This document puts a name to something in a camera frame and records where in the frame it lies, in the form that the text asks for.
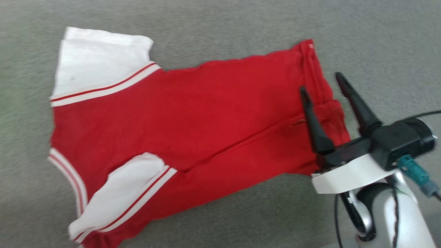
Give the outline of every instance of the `connector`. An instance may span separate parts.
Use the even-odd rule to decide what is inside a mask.
[[[430,175],[410,155],[402,156],[397,161],[398,168],[412,179],[427,197],[432,197],[440,190],[438,184],[430,180]]]

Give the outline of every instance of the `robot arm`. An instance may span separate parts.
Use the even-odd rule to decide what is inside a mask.
[[[320,167],[312,178],[316,191],[340,196],[357,230],[359,247],[435,248],[418,202],[401,173],[404,158],[413,161],[434,149],[431,129],[416,118],[383,125],[343,74],[336,73],[336,79],[355,112],[361,137],[335,148],[313,112],[306,89],[300,89]],[[413,170],[415,178],[422,178],[418,168]],[[426,188],[428,196],[438,190]]]

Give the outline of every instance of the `red and white stripe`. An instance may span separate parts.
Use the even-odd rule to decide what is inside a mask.
[[[81,90],[72,91],[65,94],[53,95],[50,97],[51,106],[63,106],[74,102],[113,94],[136,84],[137,82],[154,73],[158,69],[160,69],[159,65],[152,62],[119,83],[113,83],[99,87],[83,88]]]
[[[176,169],[168,165],[164,166],[164,168],[145,185],[142,194],[122,214],[116,216],[106,224],[83,230],[80,234],[71,233],[71,239],[77,243],[81,243],[87,235],[93,231],[105,233],[117,228],[138,212],[176,172]]]
[[[53,163],[71,183],[77,202],[77,215],[80,216],[87,206],[87,190],[83,180],[69,161],[55,148],[51,148],[49,151],[48,160]]]

